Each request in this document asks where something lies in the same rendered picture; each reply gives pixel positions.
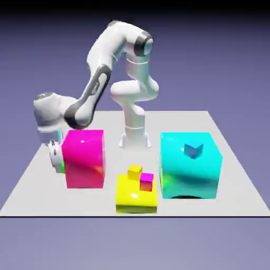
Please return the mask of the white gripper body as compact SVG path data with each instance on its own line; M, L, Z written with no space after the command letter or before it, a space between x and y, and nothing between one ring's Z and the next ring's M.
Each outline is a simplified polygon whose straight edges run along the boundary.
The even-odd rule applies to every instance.
M51 155L51 164L55 169L56 173L61 173L61 163L63 157L59 155Z

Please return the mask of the small yellow cube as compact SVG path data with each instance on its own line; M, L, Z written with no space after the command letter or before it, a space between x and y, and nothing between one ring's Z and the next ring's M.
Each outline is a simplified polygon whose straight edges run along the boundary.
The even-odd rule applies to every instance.
M128 179L139 181L141 173L142 173L142 166L130 165L130 167L128 168Z

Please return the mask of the small pink cube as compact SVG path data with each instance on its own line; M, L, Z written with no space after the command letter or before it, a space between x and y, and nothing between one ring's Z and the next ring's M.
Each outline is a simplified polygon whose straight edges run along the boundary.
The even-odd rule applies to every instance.
M154 174L142 172L140 175L140 190L152 191Z

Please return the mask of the small blue cube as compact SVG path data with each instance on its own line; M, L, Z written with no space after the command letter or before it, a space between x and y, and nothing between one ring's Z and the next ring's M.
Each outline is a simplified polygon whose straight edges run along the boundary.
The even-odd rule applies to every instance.
M199 144L185 143L184 154L191 159L196 159L202 155L203 147L204 147L203 143Z

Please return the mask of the large pink box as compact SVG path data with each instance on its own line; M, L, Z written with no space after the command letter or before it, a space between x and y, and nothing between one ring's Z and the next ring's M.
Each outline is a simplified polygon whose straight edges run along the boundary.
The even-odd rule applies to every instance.
M103 130L70 130L61 150L68 188L103 188L105 178Z

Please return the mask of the large yellow box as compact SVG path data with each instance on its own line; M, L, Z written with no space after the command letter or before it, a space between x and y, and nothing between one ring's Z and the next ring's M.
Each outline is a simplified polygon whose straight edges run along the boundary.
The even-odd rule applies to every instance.
M152 191L140 190L140 182L118 175L115 197L117 214L154 214L157 212L156 180L153 178Z

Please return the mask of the large cyan box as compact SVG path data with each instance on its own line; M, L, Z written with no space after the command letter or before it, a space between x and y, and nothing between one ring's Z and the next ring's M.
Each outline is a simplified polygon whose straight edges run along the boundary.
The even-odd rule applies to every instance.
M185 143L203 143L202 155L191 159ZM215 199L223 157L209 132L162 132L159 177L164 199Z

